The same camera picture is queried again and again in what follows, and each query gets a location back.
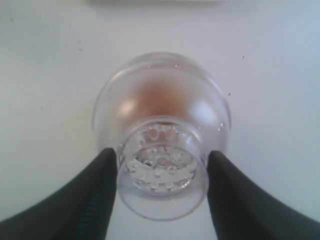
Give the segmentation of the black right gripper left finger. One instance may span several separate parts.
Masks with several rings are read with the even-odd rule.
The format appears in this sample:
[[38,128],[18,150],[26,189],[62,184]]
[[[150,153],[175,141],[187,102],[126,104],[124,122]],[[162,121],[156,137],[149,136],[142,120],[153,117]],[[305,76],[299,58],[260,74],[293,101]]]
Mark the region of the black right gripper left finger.
[[117,157],[102,150],[75,178],[0,223],[2,240],[104,240],[116,191]]

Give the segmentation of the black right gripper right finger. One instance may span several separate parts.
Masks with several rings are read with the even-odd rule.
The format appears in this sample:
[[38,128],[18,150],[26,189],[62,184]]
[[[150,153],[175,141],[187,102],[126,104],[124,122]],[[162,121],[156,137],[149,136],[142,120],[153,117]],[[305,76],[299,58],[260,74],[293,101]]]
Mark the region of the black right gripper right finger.
[[219,240],[318,240],[320,223],[274,198],[222,152],[208,156],[207,200]]

